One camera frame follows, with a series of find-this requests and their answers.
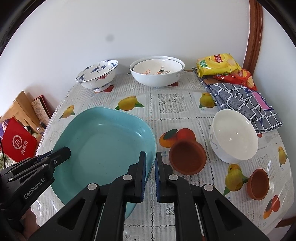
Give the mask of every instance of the white wall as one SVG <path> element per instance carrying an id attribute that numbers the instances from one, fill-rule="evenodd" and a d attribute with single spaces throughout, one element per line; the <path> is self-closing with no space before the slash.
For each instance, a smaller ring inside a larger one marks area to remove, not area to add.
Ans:
<path id="1" fill-rule="evenodd" d="M 279 134 L 296 177 L 296 48 L 279 23 L 264 10 L 262 45 L 253 79 L 284 124 Z M 296 203 L 285 218 L 296 216 Z"/>
<path id="2" fill-rule="evenodd" d="M 117 59 L 120 71 L 144 56 L 231 53 L 243 63 L 249 0 L 47 0 L 0 57 L 0 115 L 17 94 L 44 94 L 55 108 L 86 66 Z"/>

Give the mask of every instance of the snack bag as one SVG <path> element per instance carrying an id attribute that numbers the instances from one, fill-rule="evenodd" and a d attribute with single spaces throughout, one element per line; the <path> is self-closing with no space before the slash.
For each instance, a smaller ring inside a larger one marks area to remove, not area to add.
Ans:
<path id="1" fill-rule="evenodd" d="M 230 84 L 243 85 L 250 90 L 257 91 L 251 73 L 245 69 L 235 70 L 230 74 L 218 74 L 213 76 L 213 78 Z"/>
<path id="2" fill-rule="evenodd" d="M 197 73 L 199 77 L 204 75 L 229 74 L 234 70 L 242 70 L 230 54 L 217 54 L 197 60 Z"/>
<path id="3" fill-rule="evenodd" d="M 20 162 L 34 156 L 37 140 L 12 117 L 4 132 L 2 146 L 6 155 Z"/>

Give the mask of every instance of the bowl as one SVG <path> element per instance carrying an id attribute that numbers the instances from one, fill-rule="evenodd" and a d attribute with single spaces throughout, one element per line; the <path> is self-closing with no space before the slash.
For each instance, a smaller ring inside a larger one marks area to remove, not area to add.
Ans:
<path id="1" fill-rule="evenodd" d="M 94 107 L 77 115 L 66 127 L 53 152 L 67 146 L 71 157 L 55 168 L 52 189 L 66 204 L 90 183 L 112 183 L 147 154 L 146 181 L 155 156 L 156 140 L 151 128 L 126 112 Z M 136 204 L 128 203 L 126 217 Z"/>
<path id="2" fill-rule="evenodd" d="M 133 70 L 137 64 L 150 59 L 174 60 L 182 65 L 182 69 L 174 73 L 170 72 L 167 74 L 153 74 L 153 75 L 139 74 Z M 140 84 L 151 86 L 151 87 L 164 87 L 177 82 L 181 78 L 182 74 L 184 73 L 184 68 L 185 68 L 185 64 L 181 60 L 173 57 L 167 57 L 167 56 L 152 56 L 152 57 L 142 58 L 133 62 L 130 65 L 130 71 L 134 79 L 138 81 Z"/>
<path id="3" fill-rule="evenodd" d="M 81 71 L 76 77 L 76 82 L 95 92 L 104 91 L 111 85 L 111 81 L 116 75 L 117 66 L 117 60 L 100 61 Z"/>
<path id="4" fill-rule="evenodd" d="M 224 162 L 236 164 L 251 159 L 258 149 L 258 137 L 253 125 L 235 110 L 220 110 L 210 128 L 210 143 Z"/>
<path id="5" fill-rule="evenodd" d="M 171 59 L 149 59 L 140 62 L 133 68 L 134 72 L 139 74 L 169 74 L 180 71 L 183 66 Z"/>
<path id="6" fill-rule="evenodd" d="M 262 200 L 269 190 L 269 178 L 263 169 L 256 169 L 250 176 L 247 184 L 247 192 L 250 198 Z"/>
<path id="7" fill-rule="evenodd" d="M 193 140 L 179 140 L 169 152 L 169 160 L 173 168 L 184 175 L 199 173 L 205 166 L 207 155 L 202 145 Z"/>

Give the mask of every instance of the table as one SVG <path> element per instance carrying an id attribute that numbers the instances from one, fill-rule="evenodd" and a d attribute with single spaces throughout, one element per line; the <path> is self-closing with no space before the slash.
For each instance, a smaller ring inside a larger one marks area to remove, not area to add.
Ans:
<path id="1" fill-rule="evenodd" d="M 207 163 L 204 169 L 195 175 L 184 176 L 176 171 L 175 174 L 184 177 L 189 183 L 202 186 L 212 184 L 221 193 L 225 189 L 225 177 L 229 164 L 222 162 L 213 152 L 209 141 L 209 127 L 214 115 L 218 112 L 216 106 L 206 108 L 200 106 L 203 92 L 206 92 L 193 72 L 184 72 L 178 84 L 163 88 L 152 88 L 136 82 L 131 74 L 117 75 L 112 81 L 112 87 L 107 91 L 94 93 L 74 85 L 65 99 L 55 110 L 48 127 L 41 139 L 37 154 L 43 154 L 53 149 L 63 130 L 80 112 L 96 107 L 105 106 L 115 109 L 118 102 L 129 96 L 136 96 L 137 101 L 144 107 L 135 107 L 128 111 L 149 124 L 157 140 L 157 151 L 162 153 L 163 162 L 169 164 L 169 148 L 161 136 L 172 129 L 191 129 L 197 142 L 205 149 Z M 64 111 L 74 105 L 75 115 L 64 115 Z M 272 131 L 258 137 L 259 147 L 256 155 L 239 166 L 243 175 L 250 175 L 257 168 L 264 169 L 270 180 L 270 190 L 262 201 L 252 200 L 247 194 L 247 184 L 236 192 L 229 192 L 225 197 L 231 201 L 258 228 L 268 234 L 283 218 L 294 202 L 294 186 L 289 159 L 280 166 L 278 148 L 283 142 L 277 131 Z M 280 208 L 278 211 L 266 213 L 265 209 L 271 199 L 278 195 Z M 44 224 L 63 203 L 49 187 L 32 205 L 37 216 L 37 223 Z M 156 201 L 154 169 L 145 188 L 144 202 L 137 204 L 132 214 L 125 221 L 123 240 L 175 240 L 175 220 L 173 204 L 159 204 Z"/>

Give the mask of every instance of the teal plate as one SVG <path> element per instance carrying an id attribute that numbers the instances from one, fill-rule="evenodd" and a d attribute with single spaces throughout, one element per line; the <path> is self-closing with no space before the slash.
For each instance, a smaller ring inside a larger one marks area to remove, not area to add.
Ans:
<path id="1" fill-rule="evenodd" d="M 147 154 L 146 182 L 155 156 L 156 140 L 151 128 L 137 116 L 95 107 L 77 115 L 66 127 L 53 152 L 67 146 L 71 157 L 56 167 L 52 189 L 66 204 L 90 183 L 111 183 Z M 128 203 L 126 218 L 136 204 Z"/>

